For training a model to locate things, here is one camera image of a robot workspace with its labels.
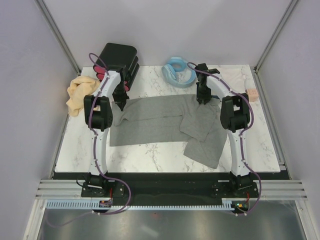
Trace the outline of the grey t shirt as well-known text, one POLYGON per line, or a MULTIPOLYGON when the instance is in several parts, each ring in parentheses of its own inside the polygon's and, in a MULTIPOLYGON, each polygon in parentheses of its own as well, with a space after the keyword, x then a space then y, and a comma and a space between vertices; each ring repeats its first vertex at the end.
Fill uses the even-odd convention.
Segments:
POLYGON ((185 142, 184 156, 216 169, 227 140, 219 104, 194 94, 130 99, 123 110, 112 103, 110 146, 185 142))

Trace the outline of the yellow t shirt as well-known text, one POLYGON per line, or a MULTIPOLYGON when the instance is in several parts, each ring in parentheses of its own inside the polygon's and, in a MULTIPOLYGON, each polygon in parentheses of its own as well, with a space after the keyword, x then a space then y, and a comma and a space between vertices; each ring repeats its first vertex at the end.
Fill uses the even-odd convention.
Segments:
POLYGON ((94 93, 99 86, 100 81, 89 76, 78 76, 73 79, 67 88, 69 99, 66 105, 69 116, 78 116, 84 108, 84 97, 94 93))

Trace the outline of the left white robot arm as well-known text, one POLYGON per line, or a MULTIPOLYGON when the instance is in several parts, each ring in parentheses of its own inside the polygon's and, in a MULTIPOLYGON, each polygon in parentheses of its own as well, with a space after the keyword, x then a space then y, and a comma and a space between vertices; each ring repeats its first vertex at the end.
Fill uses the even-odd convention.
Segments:
POLYGON ((91 131, 91 161, 89 173, 84 177, 81 196, 83 198, 111 197, 112 187, 109 183, 114 179, 106 178, 108 172, 106 160, 107 137, 113 123, 113 112, 110 98, 113 94, 120 94, 121 108, 128 98, 124 88, 124 68, 118 67, 104 70, 103 79, 91 95, 83 99, 84 119, 91 131))

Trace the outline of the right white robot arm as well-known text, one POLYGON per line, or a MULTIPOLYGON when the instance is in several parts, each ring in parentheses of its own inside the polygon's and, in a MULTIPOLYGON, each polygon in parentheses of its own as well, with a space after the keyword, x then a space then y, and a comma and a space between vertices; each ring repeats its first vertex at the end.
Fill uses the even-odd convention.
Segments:
POLYGON ((196 100, 207 104, 215 94, 221 100, 220 123, 226 130, 231 150, 229 183, 225 188, 233 196, 242 196, 253 186, 253 178, 247 164, 246 131, 252 127, 252 108, 246 93, 233 90, 216 68, 209 69, 205 63, 195 66, 197 76, 196 100))

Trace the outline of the black pink drawer box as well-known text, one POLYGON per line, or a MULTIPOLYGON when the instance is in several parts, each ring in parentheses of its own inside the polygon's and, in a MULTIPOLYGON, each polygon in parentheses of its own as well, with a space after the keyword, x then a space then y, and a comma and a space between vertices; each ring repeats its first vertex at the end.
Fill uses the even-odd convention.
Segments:
POLYGON ((131 45, 108 42, 100 53, 99 58, 93 66, 96 77, 100 81, 103 80, 105 65, 109 71, 122 70, 121 77, 124 81, 124 89, 128 92, 140 68, 137 49, 131 45))

